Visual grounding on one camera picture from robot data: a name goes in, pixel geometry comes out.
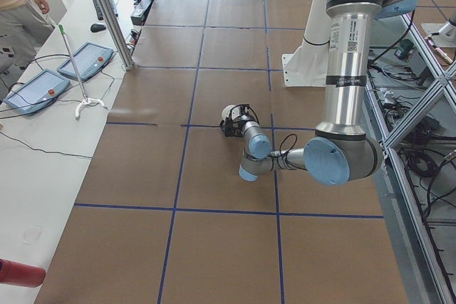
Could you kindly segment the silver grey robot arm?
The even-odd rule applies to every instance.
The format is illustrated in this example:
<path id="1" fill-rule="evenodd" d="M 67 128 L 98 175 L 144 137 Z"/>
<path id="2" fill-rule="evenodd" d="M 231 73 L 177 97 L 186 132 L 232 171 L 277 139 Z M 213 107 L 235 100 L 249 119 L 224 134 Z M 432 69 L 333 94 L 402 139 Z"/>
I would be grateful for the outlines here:
<path id="1" fill-rule="evenodd" d="M 301 46 L 283 64 L 300 84 L 326 84 L 322 121 L 301 149 L 273 150 L 247 104 L 222 111 L 220 127 L 245 142 L 239 176 L 253 182 L 278 169 L 307 171 L 326 185 L 370 176 L 382 162 L 380 145 L 361 127 L 372 22 L 411 12 L 418 0 L 313 0 Z"/>

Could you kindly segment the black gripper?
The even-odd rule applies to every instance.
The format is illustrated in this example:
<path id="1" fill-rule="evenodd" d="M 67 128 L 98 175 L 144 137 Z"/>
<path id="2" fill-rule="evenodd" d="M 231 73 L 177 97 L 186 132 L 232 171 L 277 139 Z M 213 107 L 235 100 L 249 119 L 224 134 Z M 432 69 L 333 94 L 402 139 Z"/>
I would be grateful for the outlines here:
<path id="1" fill-rule="evenodd" d="M 232 116 L 232 119 L 222 120 L 219 124 L 225 137 L 242 137 L 243 127 L 250 121 L 254 120 L 254 116 L 250 113 L 251 107 L 249 104 L 235 105 L 237 114 Z"/>

